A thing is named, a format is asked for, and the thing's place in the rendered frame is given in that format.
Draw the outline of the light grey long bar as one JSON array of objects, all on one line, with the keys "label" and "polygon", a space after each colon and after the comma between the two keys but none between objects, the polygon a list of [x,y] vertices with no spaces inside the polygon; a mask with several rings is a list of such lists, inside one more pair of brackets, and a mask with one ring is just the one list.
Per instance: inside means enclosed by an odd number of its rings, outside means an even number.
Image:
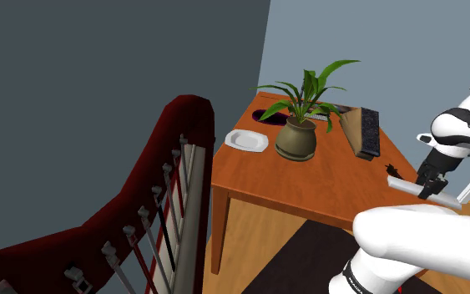
[{"label": "light grey long bar", "polygon": [[[391,188],[401,190],[401,191],[407,192],[408,194],[412,194],[415,196],[418,196],[423,190],[423,187],[420,185],[417,185],[415,183],[412,183],[406,180],[401,180],[391,175],[387,177],[387,183],[388,183],[388,186]],[[440,192],[437,195],[431,194],[427,197],[427,200],[451,207],[453,209],[458,209],[458,210],[462,209],[462,204],[459,202],[456,196],[449,195],[444,192]]]}]

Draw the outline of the brown and black box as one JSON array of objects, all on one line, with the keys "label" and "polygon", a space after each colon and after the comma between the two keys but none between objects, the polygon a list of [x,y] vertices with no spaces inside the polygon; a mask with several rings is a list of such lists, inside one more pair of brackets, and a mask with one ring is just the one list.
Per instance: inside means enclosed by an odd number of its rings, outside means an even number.
[{"label": "brown and black box", "polygon": [[345,112],[340,125],[358,158],[372,161],[380,156],[379,113],[372,109],[358,108]]}]

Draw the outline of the orange wooden table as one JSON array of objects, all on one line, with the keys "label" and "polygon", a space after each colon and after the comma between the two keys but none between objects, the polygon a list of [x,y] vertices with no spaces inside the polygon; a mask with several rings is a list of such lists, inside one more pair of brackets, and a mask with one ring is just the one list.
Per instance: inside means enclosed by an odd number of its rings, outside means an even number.
[{"label": "orange wooden table", "polygon": [[[280,98],[279,94],[262,92],[253,99],[214,106],[215,122],[225,124],[215,137],[219,148],[211,176],[210,270],[214,274],[221,270],[229,243],[225,234],[234,226],[232,200],[246,203],[251,213],[260,206],[345,230],[350,230],[355,215],[366,209],[420,203],[416,196],[388,186],[387,165],[397,168],[406,180],[417,176],[385,133],[380,134],[380,157],[367,161],[351,152],[341,127],[326,133],[325,122],[319,121],[312,159],[299,162],[278,155],[274,148],[278,127],[258,123],[251,114]],[[233,129],[264,134],[269,145],[259,153],[229,147],[224,137]]]}]

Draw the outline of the grey flat device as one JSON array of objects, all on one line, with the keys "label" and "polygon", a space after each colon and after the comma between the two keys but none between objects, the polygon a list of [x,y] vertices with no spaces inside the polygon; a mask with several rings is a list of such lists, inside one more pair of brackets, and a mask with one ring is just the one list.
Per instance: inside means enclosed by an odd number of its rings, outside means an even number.
[{"label": "grey flat device", "polygon": [[[345,105],[340,105],[340,104],[335,104],[334,107],[338,110],[340,114],[344,114],[346,112],[352,111],[353,108]],[[308,119],[316,119],[316,120],[321,120],[321,121],[327,121],[330,117],[329,114],[323,114],[323,113],[316,113],[312,114],[311,112],[313,111],[313,108],[309,108],[307,111],[305,117]]]}]

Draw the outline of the green plant in olive pot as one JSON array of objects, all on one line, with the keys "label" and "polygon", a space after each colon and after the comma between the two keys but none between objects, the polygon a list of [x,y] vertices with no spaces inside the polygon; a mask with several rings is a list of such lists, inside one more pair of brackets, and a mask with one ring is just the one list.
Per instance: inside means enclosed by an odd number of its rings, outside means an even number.
[{"label": "green plant in olive pot", "polygon": [[292,116],[286,119],[286,125],[280,130],[275,139],[275,151],[282,157],[293,161],[310,160],[316,151],[316,124],[309,120],[314,114],[327,115],[326,132],[332,130],[331,113],[341,117],[340,111],[330,103],[318,104],[318,99],[328,89],[341,89],[342,87],[327,86],[328,77],[343,65],[358,63],[358,60],[342,59],[326,66],[319,75],[314,70],[304,70],[300,88],[295,85],[278,81],[280,85],[267,84],[257,86],[258,89],[279,89],[289,99],[282,99],[273,103],[260,117],[268,119],[280,110],[287,109]]}]

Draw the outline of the dark purple bowl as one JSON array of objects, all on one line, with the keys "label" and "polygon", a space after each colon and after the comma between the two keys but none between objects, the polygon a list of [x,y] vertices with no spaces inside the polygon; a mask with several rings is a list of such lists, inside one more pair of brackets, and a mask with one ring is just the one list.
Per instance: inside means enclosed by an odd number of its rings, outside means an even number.
[{"label": "dark purple bowl", "polygon": [[252,119],[256,122],[262,124],[270,124],[270,125],[278,125],[284,126],[286,125],[286,121],[289,118],[289,115],[277,112],[266,119],[261,119],[261,116],[266,112],[265,109],[257,109],[252,113]]}]

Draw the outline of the white plate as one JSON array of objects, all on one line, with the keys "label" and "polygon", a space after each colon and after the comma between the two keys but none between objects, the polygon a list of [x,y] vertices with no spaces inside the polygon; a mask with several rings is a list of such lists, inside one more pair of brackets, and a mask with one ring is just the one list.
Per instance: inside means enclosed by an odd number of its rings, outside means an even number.
[{"label": "white plate", "polygon": [[261,153],[268,144],[266,135],[246,129],[233,129],[225,136],[225,145],[237,150]]}]

